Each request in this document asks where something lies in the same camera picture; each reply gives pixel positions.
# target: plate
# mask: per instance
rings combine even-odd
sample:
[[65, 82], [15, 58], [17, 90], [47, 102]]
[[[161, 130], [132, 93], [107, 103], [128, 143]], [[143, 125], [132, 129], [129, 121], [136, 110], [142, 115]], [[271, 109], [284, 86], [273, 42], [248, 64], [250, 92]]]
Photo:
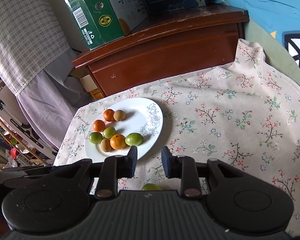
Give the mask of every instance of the plate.
[[[106, 128], [113, 126], [117, 133], [123, 134], [125, 137], [133, 132], [143, 135], [144, 141], [138, 146], [138, 159], [140, 159], [155, 144], [162, 130], [163, 116], [160, 107], [148, 98], [130, 98], [112, 105], [109, 109], [123, 110], [126, 118], [120, 122], [105, 121]], [[95, 120], [104, 121], [103, 112]], [[89, 141], [90, 133], [94, 132], [92, 124], [88, 131], [84, 141], [84, 151], [94, 163], [103, 162], [109, 156], [128, 154], [130, 146], [123, 150], [112, 150], [109, 153], [102, 151], [100, 144], [95, 145]]]

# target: green box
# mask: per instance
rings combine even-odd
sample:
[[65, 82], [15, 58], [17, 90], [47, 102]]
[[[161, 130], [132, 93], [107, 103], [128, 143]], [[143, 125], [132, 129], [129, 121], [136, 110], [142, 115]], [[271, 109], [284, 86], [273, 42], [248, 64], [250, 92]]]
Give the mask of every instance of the green box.
[[129, 34], [148, 17], [143, 0], [65, 0], [89, 49]]

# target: wooden tabletop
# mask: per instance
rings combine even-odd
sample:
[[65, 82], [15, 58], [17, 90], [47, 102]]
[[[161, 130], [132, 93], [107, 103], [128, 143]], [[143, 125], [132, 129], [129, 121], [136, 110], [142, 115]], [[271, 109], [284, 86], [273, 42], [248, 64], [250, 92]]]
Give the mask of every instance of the wooden tabletop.
[[86, 49], [72, 63], [76, 68], [79, 68], [129, 47], [173, 33], [247, 21], [249, 21], [249, 15], [246, 10], [222, 4], [177, 10], [147, 18], [128, 36], [94, 50]]

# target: wooden cabinet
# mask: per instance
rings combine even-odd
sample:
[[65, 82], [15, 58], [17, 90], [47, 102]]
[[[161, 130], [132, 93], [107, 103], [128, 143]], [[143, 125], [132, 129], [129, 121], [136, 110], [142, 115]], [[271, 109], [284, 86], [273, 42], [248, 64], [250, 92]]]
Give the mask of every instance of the wooden cabinet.
[[248, 12], [213, 4], [142, 22], [126, 37], [86, 50], [73, 64], [88, 65], [106, 96], [157, 79], [234, 61]]

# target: green fabric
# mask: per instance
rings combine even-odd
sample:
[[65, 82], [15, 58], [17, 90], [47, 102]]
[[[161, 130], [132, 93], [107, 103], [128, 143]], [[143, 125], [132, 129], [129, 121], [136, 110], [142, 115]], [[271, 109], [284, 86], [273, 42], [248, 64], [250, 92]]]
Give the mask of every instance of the green fabric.
[[266, 62], [300, 86], [300, 69], [295, 60], [276, 39], [251, 19], [245, 24], [245, 39], [259, 43], [266, 54]]

